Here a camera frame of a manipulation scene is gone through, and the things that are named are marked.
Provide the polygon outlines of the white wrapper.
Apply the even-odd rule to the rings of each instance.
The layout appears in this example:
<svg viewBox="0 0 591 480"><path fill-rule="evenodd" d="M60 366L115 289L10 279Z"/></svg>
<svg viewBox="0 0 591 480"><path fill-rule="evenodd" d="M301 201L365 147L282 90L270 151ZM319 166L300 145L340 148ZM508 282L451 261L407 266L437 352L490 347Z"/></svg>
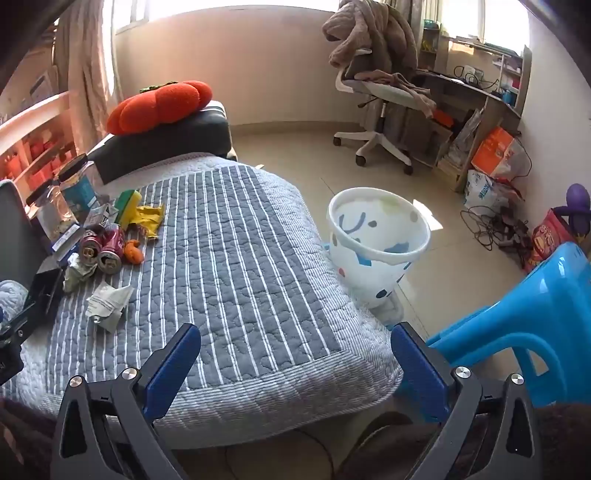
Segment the white wrapper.
<svg viewBox="0 0 591 480"><path fill-rule="evenodd" d="M78 254L73 254L67 262L63 279L63 292L71 293L82 283L85 283L96 271L97 265L85 265Z"/></svg>

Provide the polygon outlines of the white paper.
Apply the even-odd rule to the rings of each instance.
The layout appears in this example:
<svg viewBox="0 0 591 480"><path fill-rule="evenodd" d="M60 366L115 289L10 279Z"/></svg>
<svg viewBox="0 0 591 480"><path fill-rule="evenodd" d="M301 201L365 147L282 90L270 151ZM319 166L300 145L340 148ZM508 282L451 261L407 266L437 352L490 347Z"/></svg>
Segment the white paper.
<svg viewBox="0 0 591 480"><path fill-rule="evenodd" d="M133 292L134 288L130 285L114 288L102 281L87 299L87 319L91 324L114 334Z"/></svg>

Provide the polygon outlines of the pink drink can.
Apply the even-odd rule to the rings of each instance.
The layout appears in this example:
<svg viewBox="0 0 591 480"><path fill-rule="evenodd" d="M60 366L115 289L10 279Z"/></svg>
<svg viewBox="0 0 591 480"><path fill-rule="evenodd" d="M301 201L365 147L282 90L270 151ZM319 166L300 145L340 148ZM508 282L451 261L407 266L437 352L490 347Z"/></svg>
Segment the pink drink can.
<svg viewBox="0 0 591 480"><path fill-rule="evenodd" d="M94 266L98 261L102 247L102 235L91 229L86 229L78 246L80 262L88 267Z"/></svg>

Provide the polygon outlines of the red milk drink can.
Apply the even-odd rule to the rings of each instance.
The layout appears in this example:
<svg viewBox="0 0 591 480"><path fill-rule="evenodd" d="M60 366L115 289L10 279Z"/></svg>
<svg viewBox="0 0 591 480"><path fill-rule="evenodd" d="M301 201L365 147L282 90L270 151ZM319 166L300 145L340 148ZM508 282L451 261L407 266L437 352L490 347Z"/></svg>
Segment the red milk drink can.
<svg viewBox="0 0 591 480"><path fill-rule="evenodd" d="M119 225L112 224L104 230L101 241L98 268L106 275L116 274L122 268L124 232Z"/></svg>

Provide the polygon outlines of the orange peel with stem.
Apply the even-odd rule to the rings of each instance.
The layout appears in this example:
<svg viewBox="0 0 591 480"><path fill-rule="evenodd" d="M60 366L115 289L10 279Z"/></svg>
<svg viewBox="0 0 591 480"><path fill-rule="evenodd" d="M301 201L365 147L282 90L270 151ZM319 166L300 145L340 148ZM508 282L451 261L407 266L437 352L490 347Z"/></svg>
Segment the orange peel with stem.
<svg viewBox="0 0 591 480"><path fill-rule="evenodd" d="M144 261L140 242L136 239L126 241L123 247L123 257L131 265L140 265Z"/></svg>

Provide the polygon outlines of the green yellow sponge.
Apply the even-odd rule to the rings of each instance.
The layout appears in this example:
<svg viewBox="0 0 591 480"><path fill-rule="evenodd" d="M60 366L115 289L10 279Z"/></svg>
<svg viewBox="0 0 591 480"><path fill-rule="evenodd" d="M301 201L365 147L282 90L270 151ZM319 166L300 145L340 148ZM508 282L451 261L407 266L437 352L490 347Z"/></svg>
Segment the green yellow sponge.
<svg viewBox="0 0 591 480"><path fill-rule="evenodd" d="M114 203L117 210L115 223L120 226L123 231L126 231L128 225L136 214L136 209L142 200L141 194L137 190L123 191Z"/></svg>

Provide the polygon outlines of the yellow snack wrapper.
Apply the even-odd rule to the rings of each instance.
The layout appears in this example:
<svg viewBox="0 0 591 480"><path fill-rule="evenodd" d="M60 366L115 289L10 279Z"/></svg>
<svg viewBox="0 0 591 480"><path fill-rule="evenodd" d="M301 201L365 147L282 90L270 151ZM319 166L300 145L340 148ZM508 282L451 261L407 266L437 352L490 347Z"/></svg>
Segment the yellow snack wrapper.
<svg viewBox="0 0 591 480"><path fill-rule="evenodd" d="M164 217L164 207L138 206L133 214L130 224L135 225L147 241L158 239L158 229Z"/></svg>

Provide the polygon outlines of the black plastic tray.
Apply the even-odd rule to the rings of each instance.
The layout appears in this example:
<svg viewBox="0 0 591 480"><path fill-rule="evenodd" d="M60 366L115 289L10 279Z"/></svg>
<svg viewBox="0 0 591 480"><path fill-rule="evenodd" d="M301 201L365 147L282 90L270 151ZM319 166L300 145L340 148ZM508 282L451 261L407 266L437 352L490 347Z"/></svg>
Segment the black plastic tray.
<svg viewBox="0 0 591 480"><path fill-rule="evenodd" d="M63 297L64 273L62 268L55 268L35 275L25 301L29 331L55 320Z"/></svg>

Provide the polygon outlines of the small grey drink carton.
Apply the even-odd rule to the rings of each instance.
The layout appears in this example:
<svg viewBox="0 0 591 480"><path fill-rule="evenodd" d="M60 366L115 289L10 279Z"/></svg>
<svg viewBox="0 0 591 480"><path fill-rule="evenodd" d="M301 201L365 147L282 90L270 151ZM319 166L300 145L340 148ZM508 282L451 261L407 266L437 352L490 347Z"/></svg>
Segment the small grey drink carton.
<svg viewBox="0 0 591 480"><path fill-rule="evenodd" d="M118 209L114 205L99 205L88 212L83 228L99 234L115 222L117 215Z"/></svg>

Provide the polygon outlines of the blue plastic stool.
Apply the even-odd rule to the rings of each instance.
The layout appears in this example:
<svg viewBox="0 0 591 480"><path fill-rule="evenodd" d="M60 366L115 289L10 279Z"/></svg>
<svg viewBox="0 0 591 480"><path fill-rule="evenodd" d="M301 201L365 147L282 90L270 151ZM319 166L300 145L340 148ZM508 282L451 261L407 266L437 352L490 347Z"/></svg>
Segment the blue plastic stool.
<svg viewBox="0 0 591 480"><path fill-rule="evenodd" d="M511 349L536 407L590 401L590 262L561 245L497 303L428 340L453 367Z"/></svg>

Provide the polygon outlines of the jar with teal label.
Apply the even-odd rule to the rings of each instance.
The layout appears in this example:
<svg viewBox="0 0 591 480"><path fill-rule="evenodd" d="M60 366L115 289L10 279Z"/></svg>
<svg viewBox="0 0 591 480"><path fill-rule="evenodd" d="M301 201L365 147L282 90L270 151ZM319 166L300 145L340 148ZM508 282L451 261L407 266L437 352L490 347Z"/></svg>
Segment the jar with teal label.
<svg viewBox="0 0 591 480"><path fill-rule="evenodd" d="M76 220L83 224L91 210L109 202L95 163L81 154L57 173L61 193Z"/></svg>

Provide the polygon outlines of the pink white bookshelf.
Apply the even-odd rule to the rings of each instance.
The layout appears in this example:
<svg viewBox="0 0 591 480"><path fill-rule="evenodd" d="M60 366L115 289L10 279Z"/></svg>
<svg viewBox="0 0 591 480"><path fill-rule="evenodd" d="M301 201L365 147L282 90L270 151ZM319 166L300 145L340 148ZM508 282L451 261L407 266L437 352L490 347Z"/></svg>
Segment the pink white bookshelf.
<svg viewBox="0 0 591 480"><path fill-rule="evenodd" d="M69 93L42 100L1 125L1 179L25 200L78 155Z"/></svg>

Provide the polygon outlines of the grey striped quilted cover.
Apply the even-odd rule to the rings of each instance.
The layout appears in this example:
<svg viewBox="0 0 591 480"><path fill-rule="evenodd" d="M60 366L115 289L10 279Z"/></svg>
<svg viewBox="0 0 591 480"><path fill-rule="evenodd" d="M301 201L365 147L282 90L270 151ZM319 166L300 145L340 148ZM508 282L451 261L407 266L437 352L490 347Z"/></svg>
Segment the grey striped quilted cover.
<svg viewBox="0 0 591 480"><path fill-rule="evenodd" d="M163 211L143 262L109 279L131 296L112 333L86 316L102 274L61 300L1 389L55 416L68 381L115 378L179 327L201 349L158 433L174 449L249 442L388 400L403 380L388 330L356 302L297 188L215 156L185 155L107 184Z"/></svg>

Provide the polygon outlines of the beige curtain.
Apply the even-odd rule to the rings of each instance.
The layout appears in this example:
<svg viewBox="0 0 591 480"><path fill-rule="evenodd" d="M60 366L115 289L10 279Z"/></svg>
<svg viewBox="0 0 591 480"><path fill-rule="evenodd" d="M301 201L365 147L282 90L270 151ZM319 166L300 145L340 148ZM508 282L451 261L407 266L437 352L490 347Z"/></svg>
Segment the beige curtain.
<svg viewBox="0 0 591 480"><path fill-rule="evenodd" d="M60 92L69 96L76 150L89 152L107 135L120 101L114 59L113 1L75 1L59 17L53 51Z"/></svg>

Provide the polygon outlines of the wooden desk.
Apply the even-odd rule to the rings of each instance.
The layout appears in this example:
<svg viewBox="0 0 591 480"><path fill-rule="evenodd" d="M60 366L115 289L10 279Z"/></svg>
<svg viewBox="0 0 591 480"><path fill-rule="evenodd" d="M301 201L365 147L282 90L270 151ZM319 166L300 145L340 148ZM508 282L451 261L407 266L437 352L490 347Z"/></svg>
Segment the wooden desk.
<svg viewBox="0 0 591 480"><path fill-rule="evenodd" d="M469 38L450 37L426 25L414 82L429 89L434 116L405 114L403 146L455 191L466 183L480 143L496 127L517 134L530 82L532 51L513 51Z"/></svg>

